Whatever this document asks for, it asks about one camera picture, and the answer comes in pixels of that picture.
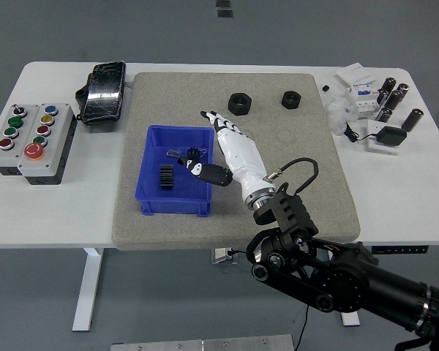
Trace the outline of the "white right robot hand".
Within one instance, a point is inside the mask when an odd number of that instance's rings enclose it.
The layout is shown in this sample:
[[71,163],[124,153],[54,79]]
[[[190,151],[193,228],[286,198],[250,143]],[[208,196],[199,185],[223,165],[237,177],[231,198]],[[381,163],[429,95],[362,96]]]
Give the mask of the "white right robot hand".
[[194,177],[210,184],[227,186],[231,181],[239,182],[242,200],[249,209],[273,197],[276,187],[265,180],[267,172],[255,142],[219,113],[202,111],[200,114],[214,126],[227,166],[205,164],[199,156],[191,155],[179,157],[178,163]]

